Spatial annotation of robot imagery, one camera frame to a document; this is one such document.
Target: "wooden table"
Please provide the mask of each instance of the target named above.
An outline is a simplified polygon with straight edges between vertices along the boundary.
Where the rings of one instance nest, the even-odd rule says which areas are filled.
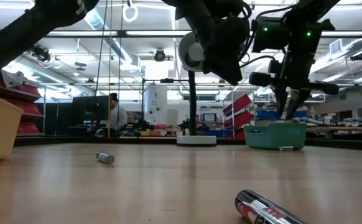
[[[116,156],[113,166],[95,159]],[[169,145],[17,147],[0,161],[0,224],[246,223],[251,189],[309,223],[362,223],[362,151]]]

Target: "ventilation pipe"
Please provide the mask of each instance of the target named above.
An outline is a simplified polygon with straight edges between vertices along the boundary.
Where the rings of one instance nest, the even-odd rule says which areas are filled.
[[[84,20],[94,30],[109,30],[108,26],[104,24],[102,18],[98,14],[96,9],[91,10],[85,16]],[[117,55],[120,58],[121,63],[131,64],[132,58],[130,55],[120,46],[119,42],[114,38],[104,38],[104,43],[111,48],[112,54]]]
[[[18,63],[19,65],[25,66],[25,68],[28,68],[30,72],[38,72],[40,75],[47,77],[48,79],[52,80],[53,82],[57,83],[73,83],[73,80],[60,75],[56,72],[51,71],[50,69],[43,68],[38,63],[35,63],[27,58],[24,58],[22,56],[19,56],[13,62]],[[80,91],[80,95],[86,95],[86,96],[93,96],[95,95],[95,92],[85,86],[73,86],[72,88],[77,89]]]
[[[329,50],[312,65],[310,74],[320,72],[339,59],[351,57],[360,50],[362,50],[362,38],[356,40],[338,39],[332,42],[329,45]]]

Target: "blue bin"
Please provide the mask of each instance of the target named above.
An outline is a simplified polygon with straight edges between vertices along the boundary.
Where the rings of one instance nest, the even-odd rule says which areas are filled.
[[[224,137],[224,134],[225,134],[225,136],[228,136],[228,135],[232,134],[232,131],[223,131],[223,130],[220,130],[220,131],[204,131],[204,132],[203,132],[203,135],[206,135],[206,136],[216,136],[217,138],[225,138],[225,137]]]
[[[277,119],[278,113],[276,111],[257,111],[256,119],[267,120]]]

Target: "white cylindrical tank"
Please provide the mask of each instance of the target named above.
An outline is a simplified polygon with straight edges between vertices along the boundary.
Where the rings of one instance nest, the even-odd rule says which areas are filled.
[[[152,124],[167,122],[167,86],[151,85],[145,91],[145,120]]]

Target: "teal plastic bin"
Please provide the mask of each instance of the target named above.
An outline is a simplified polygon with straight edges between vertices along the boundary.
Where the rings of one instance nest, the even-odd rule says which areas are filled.
[[[246,145],[251,148],[275,149],[281,146],[304,147],[305,124],[274,123],[268,127],[244,127]]]

